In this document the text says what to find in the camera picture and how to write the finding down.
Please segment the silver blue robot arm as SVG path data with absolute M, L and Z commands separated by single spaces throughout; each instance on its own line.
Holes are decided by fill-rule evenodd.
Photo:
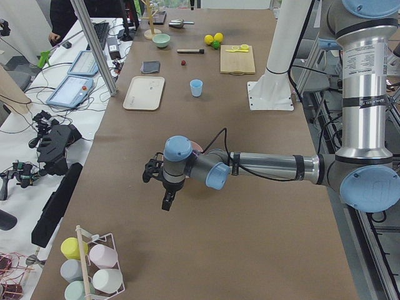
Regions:
M 307 180 L 332 188 L 349 206 L 366 213 L 399 201 L 399 175 L 385 147 L 388 40 L 398 29 L 398 1 L 323 1 L 318 17 L 321 49 L 342 51 L 342 144 L 334 154 L 282 156 L 202 151 L 184 136 L 170 137 L 144 167 L 142 179 L 165 188 L 169 210 L 187 178 L 220 190 L 228 176 L 272 181 Z

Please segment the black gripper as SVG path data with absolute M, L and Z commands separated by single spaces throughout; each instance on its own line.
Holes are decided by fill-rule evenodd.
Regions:
M 183 188 L 184 180 L 181 179 L 178 182 L 168 181 L 164 176 L 163 160 L 159 160 L 158 156 L 163 155 L 162 152 L 157 152 L 144 166 L 144 172 L 142 174 L 142 180 L 144 183 L 148 183 L 151 179 L 162 182 L 166 192 L 162 199 L 162 210 L 170 211 L 173 204 L 175 194 L 177 191 Z

